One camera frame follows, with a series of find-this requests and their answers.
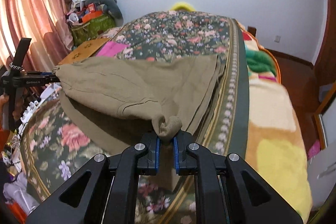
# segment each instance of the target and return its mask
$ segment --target pink flower pattern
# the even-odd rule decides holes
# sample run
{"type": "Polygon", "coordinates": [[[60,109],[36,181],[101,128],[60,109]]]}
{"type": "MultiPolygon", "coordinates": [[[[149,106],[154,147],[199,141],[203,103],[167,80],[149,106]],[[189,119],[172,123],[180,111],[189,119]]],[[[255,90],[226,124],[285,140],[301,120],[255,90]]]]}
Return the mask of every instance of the pink flower pattern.
{"type": "Polygon", "coordinates": [[[193,44],[196,44],[196,43],[200,43],[201,39],[202,39],[201,37],[193,37],[193,38],[188,39],[188,41],[193,44]]]}
{"type": "Polygon", "coordinates": [[[177,23],[175,23],[175,28],[176,28],[176,29],[180,29],[180,28],[182,28],[182,23],[181,23],[181,22],[177,22],[177,23]]]}
{"type": "Polygon", "coordinates": [[[33,140],[31,140],[30,145],[29,145],[29,148],[30,148],[31,152],[34,150],[35,146],[37,146],[37,142],[33,139],[33,140]]]}
{"type": "Polygon", "coordinates": [[[82,146],[86,146],[91,140],[75,125],[64,125],[62,127],[62,146],[67,145],[69,152],[78,150],[82,146]]]}
{"type": "Polygon", "coordinates": [[[145,198],[148,196],[149,193],[153,192],[153,190],[157,190],[158,186],[155,184],[143,184],[138,188],[138,193],[142,194],[142,196],[145,198]]]}
{"type": "Polygon", "coordinates": [[[216,34],[216,32],[215,31],[207,31],[207,32],[205,32],[205,36],[206,37],[210,37],[210,36],[214,36],[216,34]]]}
{"type": "Polygon", "coordinates": [[[48,124],[48,122],[49,122],[49,116],[47,116],[46,118],[44,118],[44,119],[42,120],[42,122],[40,123],[38,129],[43,129],[43,128],[45,128],[45,126],[48,124]]]}
{"type": "Polygon", "coordinates": [[[35,125],[33,125],[33,126],[29,129],[29,131],[28,131],[28,135],[30,136],[34,130],[35,130],[35,125]]]}
{"type": "Polygon", "coordinates": [[[177,45],[176,40],[174,39],[168,39],[167,42],[172,45],[177,45]]]}
{"type": "Polygon", "coordinates": [[[187,27],[190,28],[193,26],[193,22],[192,21],[187,21],[187,27]]]}
{"type": "Polygon", "coordinates": [[[162,14],[158,15],[158,18],[159,18],[159,19],[163,19],[163,18],[165,18],[165,17],[166,17],[166,14],[165,14],[165,13],[162,13],[162,14]]]}
{"type": "Polygon", "coordinates": [[[216,52],[216,53],[225,53],[225,52],[226,52],[226,48],[223,47],[223,46],[218,46],[218,47],[215,49],[215,52],[216,52]]]}
{"type": "Polygon", "coordinates": [[[153,214],[155,211],[155,206],[156,206],[155,204],[149,203],[149,206],[146,207],[147,212],[153,214]]]}
{"type": "Polygon", "coordinates": [[[170,198],[166,198],[165,196],[162,196],[157,201],[157,205],[156,205],[156,208],[155,208],[156,210],[155,211],[162,210],[163,208],[167,209],[169,207],[169,203],[170,203],[170,198]]]}

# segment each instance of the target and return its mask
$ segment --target clutter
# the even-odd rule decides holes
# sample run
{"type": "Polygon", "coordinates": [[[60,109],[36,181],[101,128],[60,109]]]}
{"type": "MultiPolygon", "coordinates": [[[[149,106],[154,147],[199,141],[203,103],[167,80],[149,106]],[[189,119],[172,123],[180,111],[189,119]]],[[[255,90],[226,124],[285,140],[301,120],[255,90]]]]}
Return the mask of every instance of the clutter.
{"type": "Polygon", "coordinates": [[[117,0],[77,0],[71,5],[67,20],[70,27],[77,27],[102,14],[111,17],[114,27],[123,24],[124,20],[117,0]]]}
{"type": "Polygon", "coordinates": [[[11,155],[8,151],[2,151],[1,152],[1,158],[2,161],[4,162],[4,164],[6,165],[6,167],[10,167],[11,166],[11,155]]]}

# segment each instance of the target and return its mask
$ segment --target person's hand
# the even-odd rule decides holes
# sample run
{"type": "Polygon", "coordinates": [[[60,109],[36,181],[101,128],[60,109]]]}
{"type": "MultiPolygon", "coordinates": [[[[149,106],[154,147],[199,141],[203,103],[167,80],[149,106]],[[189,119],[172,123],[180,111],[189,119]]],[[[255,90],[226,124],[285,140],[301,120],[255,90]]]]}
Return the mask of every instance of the person's hand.
{"type": "MultiPolygon", "coordinates": [[[[3,94],[0,96],[0,125],[1,126],[2,126],[3,106],[8,102],[8,100],[9,100],[9,96],[7,94],[3,94]]],[[[15,102],[15,110],[13,112],[14,120],[20,119],[23,103],[24,103],[24,100],[22,97],[15,102]]]]}

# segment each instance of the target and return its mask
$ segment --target yellow blanket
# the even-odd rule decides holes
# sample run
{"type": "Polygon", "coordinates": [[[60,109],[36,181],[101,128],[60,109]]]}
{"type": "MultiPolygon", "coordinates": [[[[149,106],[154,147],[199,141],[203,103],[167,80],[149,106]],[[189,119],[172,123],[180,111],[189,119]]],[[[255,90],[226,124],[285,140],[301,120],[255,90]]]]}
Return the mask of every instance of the yellow blanket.
{"type": "MultiPolygon", "coordinates": [[[[249,50],[264,50],[249,33],[245,33],[244,41],[249,50]]],[[[307,156],[298,119],[279,80],[280,74],[275,78],[271,72],[257,74],[249,70],[250,111],[245,160],[306,223],[312,206],[307,156]]]]}

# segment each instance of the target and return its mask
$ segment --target metal screw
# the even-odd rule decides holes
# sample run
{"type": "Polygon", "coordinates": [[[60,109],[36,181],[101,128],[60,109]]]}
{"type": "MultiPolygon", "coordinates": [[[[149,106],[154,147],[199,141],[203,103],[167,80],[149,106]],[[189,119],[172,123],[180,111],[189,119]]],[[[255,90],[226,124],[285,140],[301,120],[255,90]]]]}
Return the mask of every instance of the metal screw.
{"type": "Polygon", "coordinates": [[[232,153],[229,155],[229,159],[232,161],[238,161],[239,160],[239,156],[235,153],[232,153]]]}
{"type": "Polygon", "coordinates": [[[97,155],[94,157],[94,160],[95,160],[96,162],[100,162],[100,161],[102,161],[104,158],[105,158],[105,155],[103,155],[103,154],[97,154],[97,155]]]}
{"type": "Polygon", "coordinates": [[[136,150],[141,151],[141,150],[145,149],[145,145],[144,145],[143,143],[137,143],[137,144],[134,146],[134,148],[135,148],[136,150]]]}
{"type": "Polygon", "coordinates": [[[197,150],[197,149],[199,149],[199,145],[197,144],[197,143],[191,143],[190,145],[189,145],[189,148],[191,149],[191,150],[197,150]]]}

